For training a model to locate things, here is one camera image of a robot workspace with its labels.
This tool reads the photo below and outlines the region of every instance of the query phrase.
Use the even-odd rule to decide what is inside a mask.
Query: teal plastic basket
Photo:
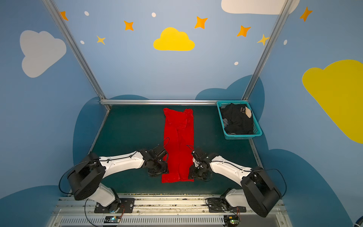
[[[222,100],[222,101],[217,101],[217,109],[218,109],[218,113],[219,113],[219,119],[221,120],[221,124],[222,124],[222,128],[223,128],[223,133],[224,133],[224,138],[226,139],[252,139],[253,137],[256,136],[261,136],[262,135],[262,130],[256,120],[256,117],[253,114],[252,111],[252,117],[253,117],[253,134],[248,134],[248,135],[228,135],[226,133],[226,131],[224,130],[224,124],[223,124],[223,119],[222,119],[222,114],[221,114],[221,110],[220,107],[221,106],[226,106],[229,104],[246,104],[247,107],[252,111],[251,106],[249,105],[249,103],[247,101],[244,100]]]

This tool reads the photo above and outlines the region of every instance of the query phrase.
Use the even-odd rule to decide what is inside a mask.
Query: teal table surface
[[[193,109],[195,147],[206,153],[218,153],[242,166],[257,166],[248,140],[224,138],[216,106],[112,106],[92,152],[99,156],[114,156],[156,147],[163,141],[164,108],[177,111]],[[241,188],[216,173],[209,182],[161,183],[161,176],[149,177],[146,168],[115,173],[103,179],[102,183],[119,193],[221,194],[229,187]]]

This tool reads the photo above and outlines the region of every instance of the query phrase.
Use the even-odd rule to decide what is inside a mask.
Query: red garment
[[[179,112],[164,108],[164,114],[166,117],[164,146],[169,154],[167,161],[169,173],[162,175],[162,183],[194,181],[188,179],[189,168],[193,164],[193,156],[192,151],[187,146],[194,146],[193,110],[185,109],[184,112]]]

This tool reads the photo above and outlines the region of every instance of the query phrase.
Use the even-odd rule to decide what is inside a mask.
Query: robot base
[[[134,209],[135,199],[134,198],[120,198],[119,200],[120,200],[120,203],[119,203],[120,209],[117,212],[113,212],[112,214],[132,213],[132,210]],[[101,204],[97,203],[96,208],[94,209],[94,212],[96,214],[107,214],[107,213],[110,214],[112,210],[113,209],[111,209],[110,205],[108,205],[107,207],[104,207]]]

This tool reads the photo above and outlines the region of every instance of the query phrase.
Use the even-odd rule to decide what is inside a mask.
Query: orange star
[[[306,18],[307,18],[307,16],[309,16],[309,14],[311,14],[313,11],[311,10],[308,10],[307,8],[306,8],[306,10],[305,10],[305,12],[303,13],[303,15],[301,15],[301,19],[304,19],[304,22],[306,21]]]
[[[197,24],[195,25],[194,28],[202,28],[204,29],[204,24],[207,21],[207,18],[201,19],[199,17],[197,17]]]
[[[245,27],[241,26],[241,30],[240,30],[240,32],[238,33],[237,37],[238,37],[238,36],[244,36],[244,37],[246,37],[247,32],[248,32],[248,30],[249,30],[250,28],[251,28],[251,27],[249,27],[249,28],[245,28]]]
[[[61,16],[63,17],[64,20],[68,20],[68,18],[66,17],[66,11],[60,12]]]
[[[125,22],[125,24],[126,24],[125,30],[131,30],[131,31],[133,31],[133,30],[134,30],[134,29],[132,28],[132,24],[133,24],[133,22],[130,22],[130,23],[128,23],[128,22],[126,22],[126,21],[123,21],[123,22]]]
[[[265,34],[263,34],[262,35],[262,39],[260,40],[260,41],[258,41],[257,43],[259,43],[259,42],[261,42],[261,43],[263,43],[263,45],[265,45],[265,42],[266,42],[266,40],[268,40],[270,37],[265,37]]]

